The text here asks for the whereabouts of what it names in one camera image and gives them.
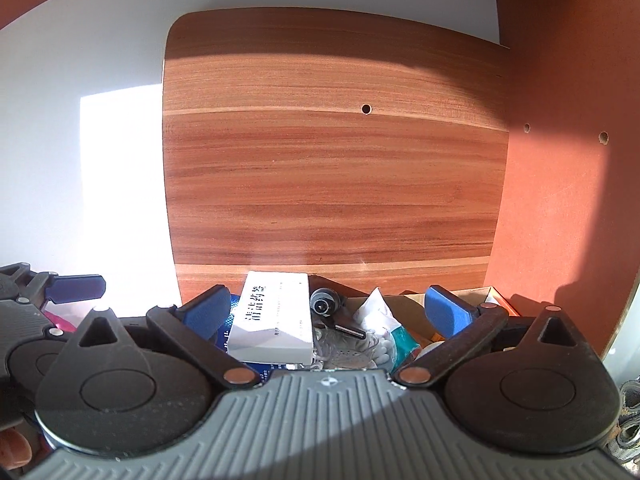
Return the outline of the white rectangular box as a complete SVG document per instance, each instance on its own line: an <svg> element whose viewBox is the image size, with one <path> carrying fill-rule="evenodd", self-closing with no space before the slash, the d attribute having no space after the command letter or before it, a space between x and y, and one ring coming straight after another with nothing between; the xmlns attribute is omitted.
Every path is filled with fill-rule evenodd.
<svg viewBox="0 0 640 480"><path fill-rule="evenodd" d="M248 272L232 309L230 356L259 364L311 364L314 328L309 298L305 273Z"/></svg>

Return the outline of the clear plastic blister pack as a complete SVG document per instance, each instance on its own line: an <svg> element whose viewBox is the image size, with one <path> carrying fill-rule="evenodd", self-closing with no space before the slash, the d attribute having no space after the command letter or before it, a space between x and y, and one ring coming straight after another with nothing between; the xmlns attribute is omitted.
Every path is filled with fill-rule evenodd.
<svg viewBox="0 0 640 480"><path fill-rule="evenodd" d="M359 339L314 326L314 362L324 370L368 370L390 364L390 345L384 338L365 332Z"/></svg>

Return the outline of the orange cardboard storage box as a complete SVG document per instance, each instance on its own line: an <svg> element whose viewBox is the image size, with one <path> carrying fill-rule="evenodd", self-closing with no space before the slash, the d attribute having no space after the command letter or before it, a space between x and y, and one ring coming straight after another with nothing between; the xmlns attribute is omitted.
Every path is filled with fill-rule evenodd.
<svg viewBox="0 0 640 480"><path fill-rule="evenodd" d="M420 294L383 295L398 322L421 349L461 332L480 316L480 308L498 307L511 318L521 315L495 287L450 290L439 285Z"/></svg>

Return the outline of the blue patterned box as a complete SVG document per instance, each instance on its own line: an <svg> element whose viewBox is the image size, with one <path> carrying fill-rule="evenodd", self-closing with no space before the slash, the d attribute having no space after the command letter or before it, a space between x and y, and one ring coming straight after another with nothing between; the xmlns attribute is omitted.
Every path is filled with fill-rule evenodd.
<svg viewBox="0 0 640 480"><path fill-rule="evenodd" d="M218 327L215 346L256 370L262 379L282 370L278 318L272 308L259 298L238 295L230 296L230 307L228 318Z"/></svg>

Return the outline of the white pill bag teal label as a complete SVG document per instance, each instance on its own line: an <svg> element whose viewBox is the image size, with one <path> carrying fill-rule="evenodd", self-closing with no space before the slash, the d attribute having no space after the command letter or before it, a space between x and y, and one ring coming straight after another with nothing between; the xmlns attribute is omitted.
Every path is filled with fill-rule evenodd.
<svg viewBox="0 0 640 480"><path fill-rule="evenodd" d="M394 317L382 292L376 288L352 315L366 339L357 348L378 368L393 373L421 349L420 344Z"/></svg>

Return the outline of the black earpiece device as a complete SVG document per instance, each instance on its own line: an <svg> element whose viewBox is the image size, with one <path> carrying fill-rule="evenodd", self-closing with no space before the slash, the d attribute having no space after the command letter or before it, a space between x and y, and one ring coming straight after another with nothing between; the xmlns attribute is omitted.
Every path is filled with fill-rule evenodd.
<svg viewBox="0 0 640 480"><path fill-rule="evenodd" d="M322 287L314 290L309 298L309 309L314 326L324 326L358 340L367 336L345 309L345 298L333 289Z"/></svg>

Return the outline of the wooden shelf cabinet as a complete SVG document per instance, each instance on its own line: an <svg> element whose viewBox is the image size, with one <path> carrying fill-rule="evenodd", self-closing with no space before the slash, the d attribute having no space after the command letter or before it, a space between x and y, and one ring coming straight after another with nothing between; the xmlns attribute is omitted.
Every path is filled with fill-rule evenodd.
<svg viewBox="0 0 640 480"><path fill-rule="evenodd" d="M1 0L1 259L122 313L250 270L492 285L610 353L639 0Z"/></svg>

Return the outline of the shoes on floor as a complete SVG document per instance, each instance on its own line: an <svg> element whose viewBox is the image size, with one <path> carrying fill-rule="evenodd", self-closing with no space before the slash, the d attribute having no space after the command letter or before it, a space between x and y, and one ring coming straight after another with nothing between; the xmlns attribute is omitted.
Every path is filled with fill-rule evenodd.
<svg viewBox="0 0 640 480"><path fill-rule="evenodd" d="M630 380L620 387L620 416L616 434L608 442L608 452L619 462L626 463L639 455L639 381Z"/></svg>

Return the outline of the pink drawstring pouch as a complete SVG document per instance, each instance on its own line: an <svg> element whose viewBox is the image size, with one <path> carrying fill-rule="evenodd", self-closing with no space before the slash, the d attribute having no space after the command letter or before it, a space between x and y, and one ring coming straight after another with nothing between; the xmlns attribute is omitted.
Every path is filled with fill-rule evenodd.
<svg viewBox="0 0 640 480"><path fill-rule="evenodd" d="M76 326L71 322L68 322L65 318L61 318L53 312L44 311L44 316L59 330L67 333L73 333L76 330Z"/></svg>

